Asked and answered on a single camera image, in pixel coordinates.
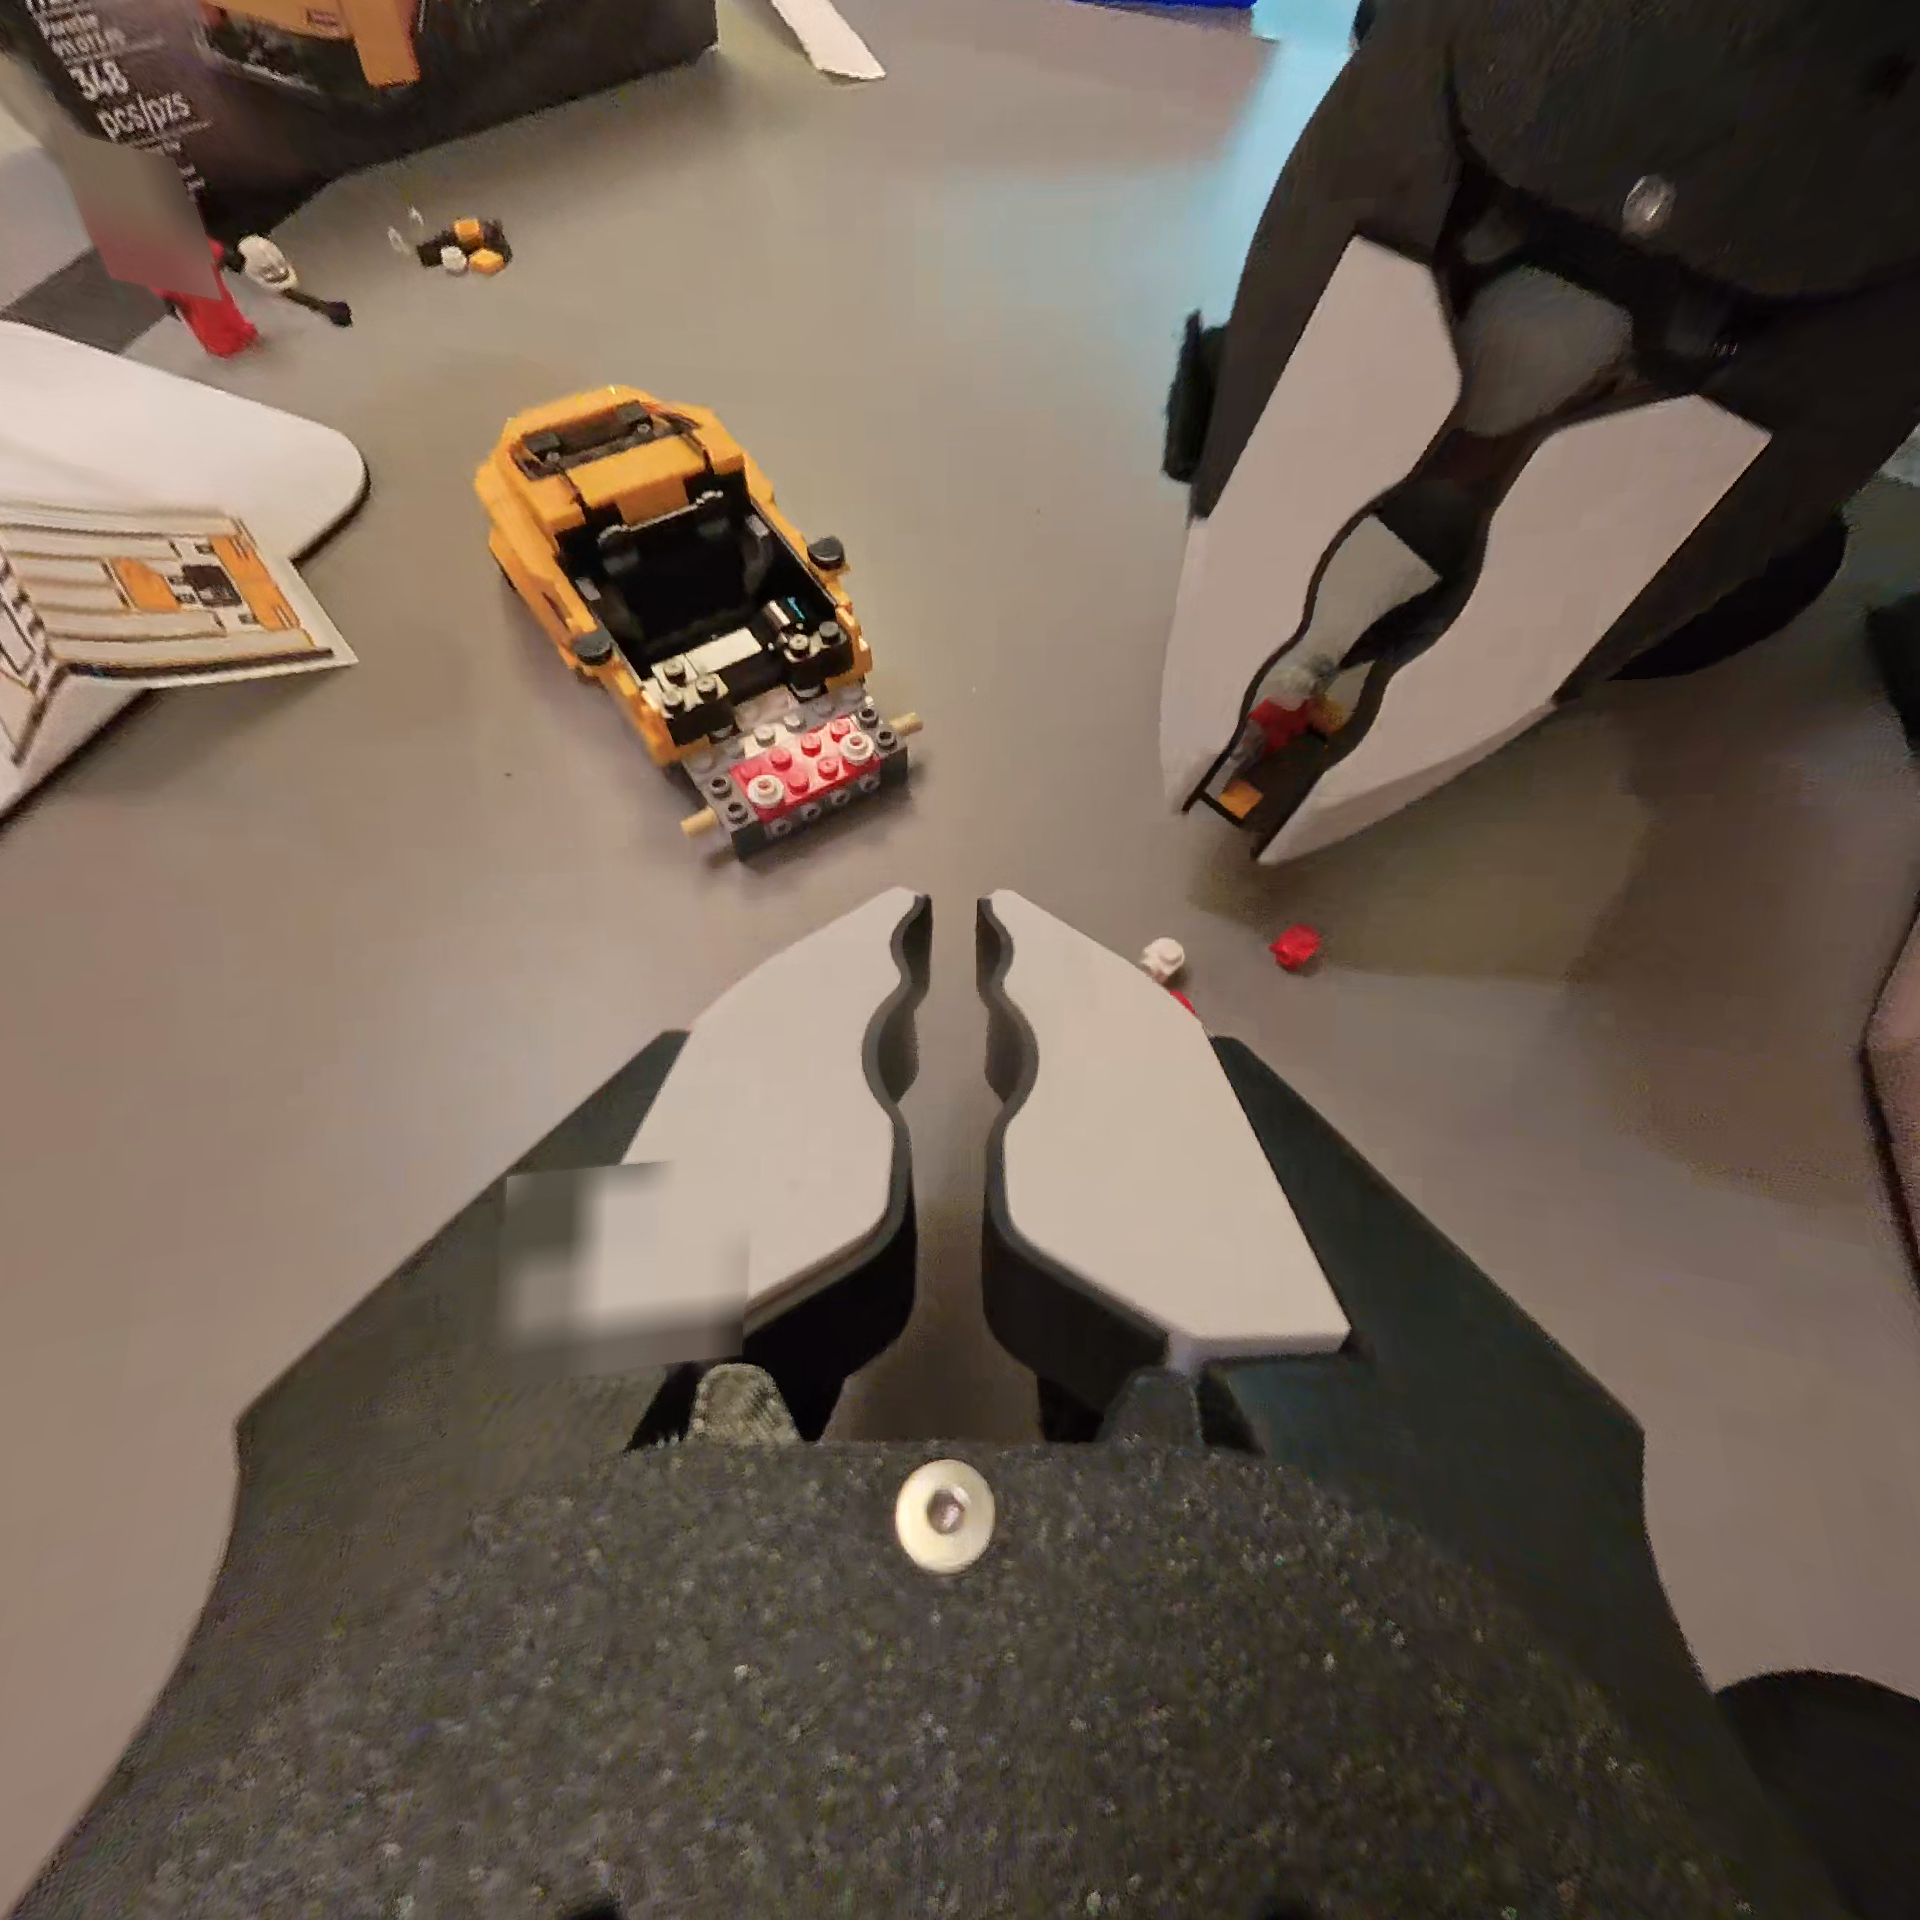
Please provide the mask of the torn white paper scrap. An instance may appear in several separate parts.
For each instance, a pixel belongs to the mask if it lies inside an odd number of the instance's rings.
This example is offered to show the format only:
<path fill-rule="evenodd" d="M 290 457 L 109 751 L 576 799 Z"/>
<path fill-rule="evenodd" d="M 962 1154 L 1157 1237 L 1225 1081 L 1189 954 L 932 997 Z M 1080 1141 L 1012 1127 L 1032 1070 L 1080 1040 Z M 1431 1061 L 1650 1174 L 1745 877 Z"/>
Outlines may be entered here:
<path fill-rule="evenodd" d="M 885 66 L 834 2 L 770 2 L 809 64 L 831 80 L 877 81 Z"/>

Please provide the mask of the white book stand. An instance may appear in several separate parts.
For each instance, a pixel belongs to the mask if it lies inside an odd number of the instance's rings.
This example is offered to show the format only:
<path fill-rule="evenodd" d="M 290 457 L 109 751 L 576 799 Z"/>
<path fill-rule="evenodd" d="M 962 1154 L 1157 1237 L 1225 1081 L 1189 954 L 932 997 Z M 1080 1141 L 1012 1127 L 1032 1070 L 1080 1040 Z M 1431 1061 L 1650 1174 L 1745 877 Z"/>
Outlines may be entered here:
<path fill-rule="evenodd" d="M 38 326 L 2 325 L 2 505 L 222 511 L 301 576 L 300 559 L 366 493 L 361 451 L 326 424 Z M 2 810 L 13 814 L 132 698 L 159 689 L 177 687 L 90 687 L 58 702 L 52 733 L 22 771 L 5 763 L 2 731 Z"/>

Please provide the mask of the pile of small lego pieces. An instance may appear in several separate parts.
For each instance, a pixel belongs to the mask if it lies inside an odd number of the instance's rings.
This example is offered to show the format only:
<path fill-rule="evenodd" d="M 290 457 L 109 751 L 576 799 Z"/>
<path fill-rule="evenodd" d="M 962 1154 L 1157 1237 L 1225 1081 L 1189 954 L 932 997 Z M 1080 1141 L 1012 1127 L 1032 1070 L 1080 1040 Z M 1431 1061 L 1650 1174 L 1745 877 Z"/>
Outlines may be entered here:
<path fill-rule="evenodd" d="M 438 231 L 391 226 L 386 238 L 396 254 L 445 275 L 495 275 L 512 264 L 512 241 L 493 219 L 462 217 Z"/>

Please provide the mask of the lego sticker sheet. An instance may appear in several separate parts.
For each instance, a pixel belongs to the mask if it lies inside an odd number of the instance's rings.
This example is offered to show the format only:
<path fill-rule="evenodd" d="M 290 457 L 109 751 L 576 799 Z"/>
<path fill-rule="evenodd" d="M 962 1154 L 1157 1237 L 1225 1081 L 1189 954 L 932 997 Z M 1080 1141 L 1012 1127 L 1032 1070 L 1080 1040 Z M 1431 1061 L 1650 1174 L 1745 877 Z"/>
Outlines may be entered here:
<path fill-rule="evenodd" d="M 2 731 L 17 771 L 58 702 L 353 663 L 292 561 L 210 509 L 2 505 Z"/>

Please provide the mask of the red lego minifigure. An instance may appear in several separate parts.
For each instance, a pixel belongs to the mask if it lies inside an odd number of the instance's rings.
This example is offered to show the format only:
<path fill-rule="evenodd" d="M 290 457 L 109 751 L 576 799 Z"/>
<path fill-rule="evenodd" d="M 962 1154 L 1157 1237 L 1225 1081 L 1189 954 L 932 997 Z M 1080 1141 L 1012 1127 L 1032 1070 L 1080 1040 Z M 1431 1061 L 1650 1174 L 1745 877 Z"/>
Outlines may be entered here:
<path fill-rule="evenodd" d="M 228 358 L 257 345 L 260 334 L 225 283 L 225 251 L 217 238 L 205 239 L 210 255 L 210 293 L 156 290 L 168 311 L 186 326 L 210 355 Z"/>

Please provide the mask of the black lego set box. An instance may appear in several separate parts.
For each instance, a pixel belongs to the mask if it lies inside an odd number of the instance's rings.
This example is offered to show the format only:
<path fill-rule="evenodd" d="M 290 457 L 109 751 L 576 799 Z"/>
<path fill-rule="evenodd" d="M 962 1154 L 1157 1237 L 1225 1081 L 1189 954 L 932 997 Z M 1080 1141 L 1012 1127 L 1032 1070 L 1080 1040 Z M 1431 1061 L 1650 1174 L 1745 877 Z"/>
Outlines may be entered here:
<path fill-rule="evenodd" d="M 2 21 L 72 126 L 172 160 L 230 234 L 717 41 L 716 2 L 5 2 Z"/>

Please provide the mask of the grey lego plate orange ends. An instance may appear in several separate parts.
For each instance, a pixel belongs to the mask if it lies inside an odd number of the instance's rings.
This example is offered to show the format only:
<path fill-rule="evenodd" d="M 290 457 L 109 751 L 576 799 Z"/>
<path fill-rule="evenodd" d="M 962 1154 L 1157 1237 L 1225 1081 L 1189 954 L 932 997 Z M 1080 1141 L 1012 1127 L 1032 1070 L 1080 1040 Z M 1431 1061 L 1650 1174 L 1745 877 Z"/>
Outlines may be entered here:
<path fill-rule="evenodd" d="M 1313 698 L 1313 729 L 1297 735 L 1281 753 L 1261 758 L 1245 714 L 1232 747 L 1207 782 L 1207 805 L 1223 817 L 1245 825 L 1256 807 L 1280 793 L 1287 782 L 1319 771 L 1335 735 L 1353 717 L 1366 675 L 1366 663 L 1329 667 L 1308 661 L 1274 667 L 1258 686 L 1253 709 L 1264 698 L 1281 703 Z"/>

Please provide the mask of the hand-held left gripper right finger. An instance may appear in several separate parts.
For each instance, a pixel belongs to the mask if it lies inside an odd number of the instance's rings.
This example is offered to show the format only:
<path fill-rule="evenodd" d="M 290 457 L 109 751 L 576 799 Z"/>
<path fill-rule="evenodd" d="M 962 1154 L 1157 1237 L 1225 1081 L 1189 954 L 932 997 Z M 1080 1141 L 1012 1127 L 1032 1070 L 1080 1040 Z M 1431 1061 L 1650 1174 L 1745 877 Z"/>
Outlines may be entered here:
<path fill-rule="evenodd" d="M 1197 1014 L 1024 895 L 976 902 L 998 1096 L 981 1303 L 1048 1441 L 1090 1439 L 1141 1371 L 1321 1357 L 1351 1336 Z"/>

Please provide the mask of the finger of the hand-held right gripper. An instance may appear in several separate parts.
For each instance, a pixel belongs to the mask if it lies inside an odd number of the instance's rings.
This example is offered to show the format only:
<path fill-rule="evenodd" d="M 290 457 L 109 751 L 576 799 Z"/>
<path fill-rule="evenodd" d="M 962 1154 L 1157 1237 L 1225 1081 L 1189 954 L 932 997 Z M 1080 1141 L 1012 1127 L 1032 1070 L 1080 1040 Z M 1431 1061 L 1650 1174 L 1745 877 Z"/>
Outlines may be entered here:
<path fill-rule="evenodd" d="M 1569 423 L 1496 505 L 1452 624 L 1358 711 L 1358 741 L 1258 850 L 1274 869 L 1428 797 L 1533 729 L 1768 442 L 1700 394 Z"/>
<path fill-rule="evenodd" d="M 1348 239 L 1214 509 L 1189 522 L 1158 697 L 1170 809 L 1197 799 L 1337 545 L 1413 474 L 1460 381 L 1431 269 Z"/>

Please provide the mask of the person's pink garment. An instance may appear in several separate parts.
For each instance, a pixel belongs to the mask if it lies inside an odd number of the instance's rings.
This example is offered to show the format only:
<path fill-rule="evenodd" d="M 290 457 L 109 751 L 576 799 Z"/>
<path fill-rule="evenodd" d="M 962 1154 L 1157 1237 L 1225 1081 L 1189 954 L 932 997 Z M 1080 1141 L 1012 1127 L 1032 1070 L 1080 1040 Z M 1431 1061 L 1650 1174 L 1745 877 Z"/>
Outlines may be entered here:
<path fill-rule="evenodd" d="M 1917 1264 L 1917 920 L 1906 929 L 1870 1008 L 1860 1062 L 1887 1200 L 1906 1253 Z"/>

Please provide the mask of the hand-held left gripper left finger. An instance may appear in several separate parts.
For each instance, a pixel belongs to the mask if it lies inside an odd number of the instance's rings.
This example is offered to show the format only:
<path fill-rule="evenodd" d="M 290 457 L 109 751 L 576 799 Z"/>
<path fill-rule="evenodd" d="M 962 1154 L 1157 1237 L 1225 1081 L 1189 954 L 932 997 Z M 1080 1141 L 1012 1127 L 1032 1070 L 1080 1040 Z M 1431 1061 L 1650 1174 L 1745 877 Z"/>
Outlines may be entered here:
<path fill-rule="evenodd" d="M 687 1027 L 629 1161 L 693 1177 L 742 1255 L 736 1355 L 815 1441 L 919 1294 L 911 1142 L 932 906 L 889 886 L 762 959 Z"/>

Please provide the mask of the yellow lego car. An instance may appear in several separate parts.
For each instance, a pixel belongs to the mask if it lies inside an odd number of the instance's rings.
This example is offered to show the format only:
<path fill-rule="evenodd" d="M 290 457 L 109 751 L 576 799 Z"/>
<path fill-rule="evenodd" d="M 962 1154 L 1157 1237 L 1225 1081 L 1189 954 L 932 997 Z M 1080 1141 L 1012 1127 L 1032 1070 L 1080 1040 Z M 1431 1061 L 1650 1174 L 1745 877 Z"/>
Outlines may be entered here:
<path fill-rule="evenodd" d="M 746 862 L 910 777 L 873 698 L 848 550 L 805 535 L 702 403 L 602 386 L 510 417 L 472 474 L 502 579 Z"/>

